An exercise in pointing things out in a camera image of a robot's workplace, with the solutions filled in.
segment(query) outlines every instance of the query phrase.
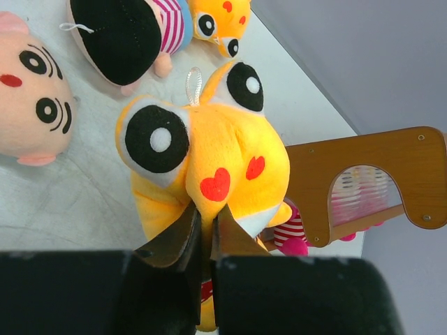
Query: doll face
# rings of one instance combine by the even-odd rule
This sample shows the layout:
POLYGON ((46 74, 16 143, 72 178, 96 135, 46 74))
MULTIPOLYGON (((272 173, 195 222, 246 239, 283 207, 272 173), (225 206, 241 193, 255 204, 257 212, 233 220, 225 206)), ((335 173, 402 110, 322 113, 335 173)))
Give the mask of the doll face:
POLYGON ((235 57, 250 18, 250 0, 191 0, 194 37, 218 46, 224 57, 235 57))
POLYGON ((59 64, 36 38, 0 31, 0 152, 42 158, 65 149, 74 102, 59 64))

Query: black eyebrow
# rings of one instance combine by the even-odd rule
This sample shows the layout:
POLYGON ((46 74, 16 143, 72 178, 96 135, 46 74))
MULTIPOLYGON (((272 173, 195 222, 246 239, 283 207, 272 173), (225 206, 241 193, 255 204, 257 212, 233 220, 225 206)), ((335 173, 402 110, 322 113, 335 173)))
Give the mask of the black eyebrow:
POLYGON ((64 110, 62 109, 62 105, 61 105, 61 103, 59 102, 59 100, 57 98, 55 98, 55 99, 57 101, 57 104, 61 108, 61 119, 60 119, 59 123, 57 124, 57 126, 55 126, 53 129, 50 129, 50 131, 55 131, 56 129, 58 129, 58 127, 61 126, 62 119, 64 118, 64 110))
POLYGON ((65 109, 67 111, 67 122, 65 123, 64 128, 62 129, 63 134, 67 134, 67 132, 70 130, 71 126, 71 107, 69 103, 64 103, 65 109))
POLYGON ((29 46, 29 47, 33 47, 33 48, 39 50, 39 51, 41 52, 41 54, 47 59, 48 63, 50 63, 50 67, 51 67, 50 75, 49 75, 48 77, 52 77, 52 76, 53 76, 53 72, 54 72, 54 70, 53 70, 53 65, 51 64, 51 61, 50 61, 50 59, 47 57, 47 55, 46 55, 42 50, 40 50, 38 47, 36 47, 35 45, 28 44, 28 46, 29 46))
POLYGON ((48 50, 45 49, 45 47, 42 47, 43 51, 45 51, 48 56, 50 56, 50 58, 53 60, 54 65, 56 66, 56 71, 57 71, 57 77, 59 77, 60 80, 63 80, 64 76, 62 75, 62 71, 59 67, 59 65, 57 65, 57 62, 54 60, 53 56, 50 54, 50 52, 48 50))

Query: white pupil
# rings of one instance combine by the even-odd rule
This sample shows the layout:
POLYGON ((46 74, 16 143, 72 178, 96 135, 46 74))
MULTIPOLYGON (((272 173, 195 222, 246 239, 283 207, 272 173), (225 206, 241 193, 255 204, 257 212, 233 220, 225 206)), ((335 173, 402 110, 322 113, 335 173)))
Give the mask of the white pupil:
POLYGON ((163 152, 170 146, 171 135, 168 129, 158 128, 151 134, 151 148, 155 152, 163 152))
POLYGON ((259 81, 255 77, 249 77, 245 84, 246 84, 248 90, 252 94, 258 93, 259 90, 261 89, 261 85, 259 84, 259 81))

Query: pink ear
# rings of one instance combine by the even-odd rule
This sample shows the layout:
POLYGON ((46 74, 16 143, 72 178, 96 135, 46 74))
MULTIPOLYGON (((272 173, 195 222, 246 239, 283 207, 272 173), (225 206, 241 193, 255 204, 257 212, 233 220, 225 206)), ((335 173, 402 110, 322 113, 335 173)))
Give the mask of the pink ear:
POLYGON ((0 12, 0 33, 7 31, 29 34, 28 25, 24 20, 11 12, 0 12))

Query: yellow fabric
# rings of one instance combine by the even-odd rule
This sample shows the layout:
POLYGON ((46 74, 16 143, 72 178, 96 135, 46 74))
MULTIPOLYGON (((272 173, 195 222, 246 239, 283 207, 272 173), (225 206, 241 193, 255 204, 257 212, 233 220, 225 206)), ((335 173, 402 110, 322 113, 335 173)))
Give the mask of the yellow fabric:
POLYGON ((217 45, 221 55, 230 57, 226 46, 228 40, 240 40, 249 24, 251 0, 188 0, 193 19, 193 36, 217 45), (208 14, 217 29, 211 36, 203 36, 198 30, 199 15, 208 14))
MULTIPOLYGON (((281 138, 263 114, 238 107, 235 100, 222 102, 225 95, 221 90, 228 85, 226 76, 234 65, 230 62, 211 76, 199 106, 176 107, 188 119, 189 150, 170 185, 163 188, 136 171, 131 173, 132 191, 148 240, 174 223, 191 200, 202 216, 204 254, 208 254, 212 242, 212 221, 227 203, 236 221, 254 216, 245 223, 248 228, 259 223, 261 229, 279 225, 291 217, 291 208, 283 202, 290 164, 281 138), (256 217, 271 209, 276 211, 271 220, 262 222, 256 217)), ((117 149, 131 169, 135 165, 125 155, 122 134, 127 131, 133 107, 145 98, 137 97, 125 107, 117 123, 117 149)), ((174 108, 162 102, 156 105, 174 108)), ((199 330, 213 329, 210 298, 203 302, 199 330)))

